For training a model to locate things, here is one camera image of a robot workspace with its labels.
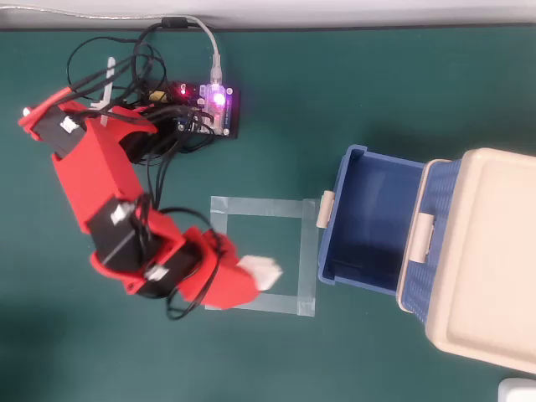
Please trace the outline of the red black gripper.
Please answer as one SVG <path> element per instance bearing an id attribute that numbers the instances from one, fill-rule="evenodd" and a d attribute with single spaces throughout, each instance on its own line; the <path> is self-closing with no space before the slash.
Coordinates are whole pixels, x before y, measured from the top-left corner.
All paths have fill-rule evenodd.
<path id="1" fill-rule="evenodd" d="M 191 302 L 214 272 L 217 258 L 218 272 L 200 301 L 202 306 L 225 310 L 252 302 L 259 296 L 251 274 L 238 267 L 235 245 L 225 234 L 192 227 L 184 236 L 186 241 L 180 249 L 164 262 L 151 266 L 136 292 L 138 296 L 164 298 L 172 290 L 178 290 L 185 301 Z"/>

